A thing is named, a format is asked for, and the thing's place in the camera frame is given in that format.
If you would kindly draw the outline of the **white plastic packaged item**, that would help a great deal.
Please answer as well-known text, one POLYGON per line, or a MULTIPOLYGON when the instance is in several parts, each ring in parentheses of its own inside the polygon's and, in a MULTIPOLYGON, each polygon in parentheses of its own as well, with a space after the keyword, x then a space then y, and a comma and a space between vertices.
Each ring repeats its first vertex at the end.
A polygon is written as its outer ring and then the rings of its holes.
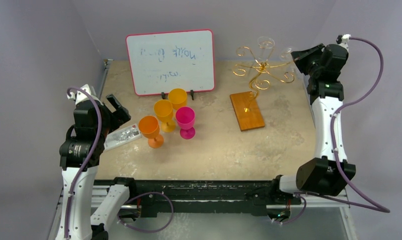
POLYGON ((141 138, 141 132, 136 124, 110 133, 104 143, 104 150, 108 151, 141 138))

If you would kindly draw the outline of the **orange wine glass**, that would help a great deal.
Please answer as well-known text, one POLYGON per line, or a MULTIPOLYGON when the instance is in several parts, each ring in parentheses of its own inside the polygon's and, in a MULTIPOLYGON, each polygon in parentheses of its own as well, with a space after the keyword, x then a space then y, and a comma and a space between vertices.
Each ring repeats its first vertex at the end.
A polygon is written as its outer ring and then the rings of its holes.
POLYGON ((164 138, 160 134, 159 121, 152 115, 143 117, 138 123, 141 134, 148 139, 151 148, 159 148, 164 143, 164 138))

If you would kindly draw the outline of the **yellow wine glass front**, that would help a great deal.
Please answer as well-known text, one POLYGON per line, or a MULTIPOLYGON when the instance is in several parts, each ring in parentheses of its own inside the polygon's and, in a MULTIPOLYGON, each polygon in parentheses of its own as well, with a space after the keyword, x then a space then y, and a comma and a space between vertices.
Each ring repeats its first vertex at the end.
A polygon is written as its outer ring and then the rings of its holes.
POLYGON ((173 106, 169 100, 162 99, 155 103, 154 112, 158 120, 161 122, 160 128, 165 133, 171 133, 176 128, 173 120, 173 106))

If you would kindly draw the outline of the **yellow wine glass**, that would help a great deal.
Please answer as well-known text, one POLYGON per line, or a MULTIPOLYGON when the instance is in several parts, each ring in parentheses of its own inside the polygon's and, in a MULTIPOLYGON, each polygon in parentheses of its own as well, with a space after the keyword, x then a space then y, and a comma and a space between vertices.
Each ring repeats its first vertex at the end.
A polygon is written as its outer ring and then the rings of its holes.
POLYGON ((181 88, 175 88, 168 94, 168 99, 175 110, 187 105, 187 92, 181 88))
POLYGON ((161 122, 160 128, 165 133, 171 133, 176 128, 173 120, 173 106, 169 100, 162 99, 155 103, 154 112, 158 120, 161 122))

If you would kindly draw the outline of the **red framed whiteboard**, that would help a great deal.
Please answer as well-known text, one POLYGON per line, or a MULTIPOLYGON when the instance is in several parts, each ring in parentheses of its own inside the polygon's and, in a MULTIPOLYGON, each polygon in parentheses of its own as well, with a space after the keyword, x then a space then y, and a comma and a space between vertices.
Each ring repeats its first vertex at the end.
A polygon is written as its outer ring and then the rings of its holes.
POLYGON ((130 34, 125 38, 135 94, 173 89, 214 90, 214 34, 210 29, 130 34))

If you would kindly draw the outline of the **pink wine glass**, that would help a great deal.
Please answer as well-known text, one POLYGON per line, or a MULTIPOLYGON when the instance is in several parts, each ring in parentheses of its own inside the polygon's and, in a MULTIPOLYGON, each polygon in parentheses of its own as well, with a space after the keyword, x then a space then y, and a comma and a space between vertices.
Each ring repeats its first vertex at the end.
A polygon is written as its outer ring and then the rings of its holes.
POLYGON ((180 136, 183 139, 190 140, 195 134, 195 112, 188 106, 183 106, 176 111, 176 121, 180 127, 180 136))

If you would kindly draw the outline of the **gold wire wine glass rack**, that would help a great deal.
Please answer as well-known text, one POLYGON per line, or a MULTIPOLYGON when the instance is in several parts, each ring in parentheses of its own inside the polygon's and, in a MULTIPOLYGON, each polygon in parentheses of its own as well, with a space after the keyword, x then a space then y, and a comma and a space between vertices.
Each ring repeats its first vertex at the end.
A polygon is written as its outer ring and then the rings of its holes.
POLYGON ((241 46, 236 50, 236 54, 240 57, 249 53, 253 57, 254 62, 251 66, 244 64, 234 65, 233 74, 238 77, 245 77, 248 74, 248 70, 254 70, 256 72, 248 82, 249 91, 230 95, 230 101, 241 132, 265 127, 264 118, 258 106, 257 98, 260 91, 267 90, 271 87, 271 83, 266 78, 261 79, 262 75, 267 75, 284 84, 290 84, 295 80, 295 74, 293 72, 285 72, 284 78, 279 78, 270 72, 271 69, 285 67, 291 64, 292 61, 271 65, 268 61, 273 54, 274 48, 272 46, 261 46, 260 49, 261 55, 259 57, 255 56, 252 49, 248 46, 241 46))

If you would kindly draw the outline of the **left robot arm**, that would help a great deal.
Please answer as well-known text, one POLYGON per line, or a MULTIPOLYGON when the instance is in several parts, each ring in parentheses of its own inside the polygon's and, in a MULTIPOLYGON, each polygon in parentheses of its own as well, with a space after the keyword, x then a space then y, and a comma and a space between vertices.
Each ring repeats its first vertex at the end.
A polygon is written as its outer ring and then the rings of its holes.
POLYGON ((63 177, 63 207, 57 233, 58 240, 106 240, 111 225, 116 221, 121 206, 133 204, 138 198, 135 180, 116 177, 107 190, 107 196, 91 213, 94 179, 107 135, 130 121, 131 116, 113 94, 107 100, 115 108, 95 100, 101 113, 101 134, 95 142, 98 117, 92 102, 78 94, 73 112, 75 123, 68 129, 60 146, 60 166, 63 177))

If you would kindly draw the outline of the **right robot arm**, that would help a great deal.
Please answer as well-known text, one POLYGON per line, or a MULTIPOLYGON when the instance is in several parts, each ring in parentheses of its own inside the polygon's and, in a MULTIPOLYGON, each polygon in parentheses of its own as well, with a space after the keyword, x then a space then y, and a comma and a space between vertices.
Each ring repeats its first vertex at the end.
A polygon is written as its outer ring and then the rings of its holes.
POLYGON ((297 69, 309 76, 307 93, 314 117, 316 143, 314 157, 301 165, 295 175, 283 175, 269 190, 270 199, 280 204, 289 194, 312 192, 337 196, 356 174, 347 162, 341 121, 336 110, 343 105, 344 87, 338 77, 349 56, 345 43, 319 44, 290 53, 297 69))

